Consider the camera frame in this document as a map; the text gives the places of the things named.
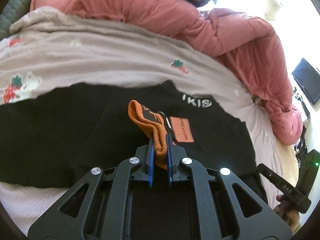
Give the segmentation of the person's right hand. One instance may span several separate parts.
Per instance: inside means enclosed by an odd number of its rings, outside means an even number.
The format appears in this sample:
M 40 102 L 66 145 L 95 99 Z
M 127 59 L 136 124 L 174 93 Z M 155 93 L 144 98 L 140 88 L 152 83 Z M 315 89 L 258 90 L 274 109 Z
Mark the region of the person's right hand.
M 274 208 L 274 212 L 277 213 L 280 217 L 284 217 L 283 220 L 288 224 L 292 233 L 297 231 L 300 225 L 300 215 L 299 212 L 295 209 L 286 209 L 286 212 L 281 216 L 281 208 L 280 205 L 277 205 Z

